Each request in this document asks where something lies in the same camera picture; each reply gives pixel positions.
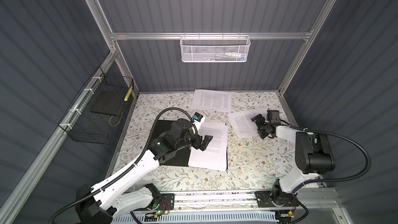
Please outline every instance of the floral tablecloth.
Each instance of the floral tablecloth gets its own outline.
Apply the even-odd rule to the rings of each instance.
[[[142,177],[131,190],[147,183],[155,184],[160,191],[269,189],[276,177],[286,175],[295,166],[294,143],[279,138],[262,140],[259,136],[238,138],[227,113],[191,109],[192,99],[193,93],[139,95],[114,172],[141,153],[154,119],[167,107],[182,108],[190,115],[199,112],[206,116],[206,121],[226,123],[229,126],[228,170],[220,172],[193,167],[161,166]],[[234,111],[259,107],[279,110],[281,119],[287,120],[275,92],[232,94]],[[184,117],[181,112],[169,111],[160,119],[177,120],[179,117]]]

